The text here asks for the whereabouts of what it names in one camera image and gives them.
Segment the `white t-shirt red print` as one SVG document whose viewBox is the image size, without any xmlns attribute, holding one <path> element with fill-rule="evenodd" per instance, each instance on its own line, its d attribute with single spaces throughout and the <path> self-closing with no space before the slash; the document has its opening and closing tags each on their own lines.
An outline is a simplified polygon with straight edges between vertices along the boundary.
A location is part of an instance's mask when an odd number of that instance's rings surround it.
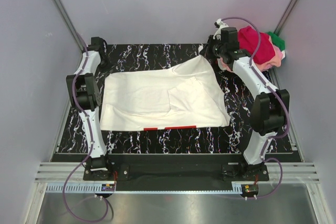
<svg viewBox="0 0 336 224">
<path fill-rule="evenodd" d="M 203 56 L 169 69 L 118 72 L 105 79 L 103 131 L 226 127 L 229 122 L 224 93 Z"/>
</svg>

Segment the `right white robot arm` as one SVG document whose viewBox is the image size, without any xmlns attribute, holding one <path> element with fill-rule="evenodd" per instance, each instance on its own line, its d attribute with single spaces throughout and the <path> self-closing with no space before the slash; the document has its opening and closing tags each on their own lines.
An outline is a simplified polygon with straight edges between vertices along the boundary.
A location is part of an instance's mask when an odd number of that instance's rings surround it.
<svg viewBox="0 0 336 224">
<path fill-rule="evenodd" d="M 250 180 L 262 169 L 271 141 L 288 124 L 289 93 L 269 82 L 253 63 L 250 53 L 240 49 L 236 28 L 226 24 L 217 25 L 217 28 L 201 54 L 224 63 L 240 77 L 254 98 L 249 118 L 253 131 L 242 161 L 232 172 L 233 176 Z"/>
</svg>

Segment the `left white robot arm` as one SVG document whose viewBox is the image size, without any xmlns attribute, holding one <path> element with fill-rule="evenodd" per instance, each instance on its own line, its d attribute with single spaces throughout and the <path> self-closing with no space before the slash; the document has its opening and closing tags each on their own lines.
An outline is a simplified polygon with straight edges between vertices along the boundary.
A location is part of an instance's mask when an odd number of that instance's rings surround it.
<svg viewBox="0 0 336 224">
<path fill-rule="evenodd" d="M 86 168 L 103 180 L 113 175 L 113 167 L 108 161 L 107 147 L 100 128 L 102 96 L 95 73 L 100 65 L 107 65 L 106 52 L 106 41 L 101 37 L 92 37 L 91 44 L 84 46 L 79 67 L 74 74 L 66 76 L 71 105 L 78 110 L 85 130 L 88 144 Z"/>
</svg>

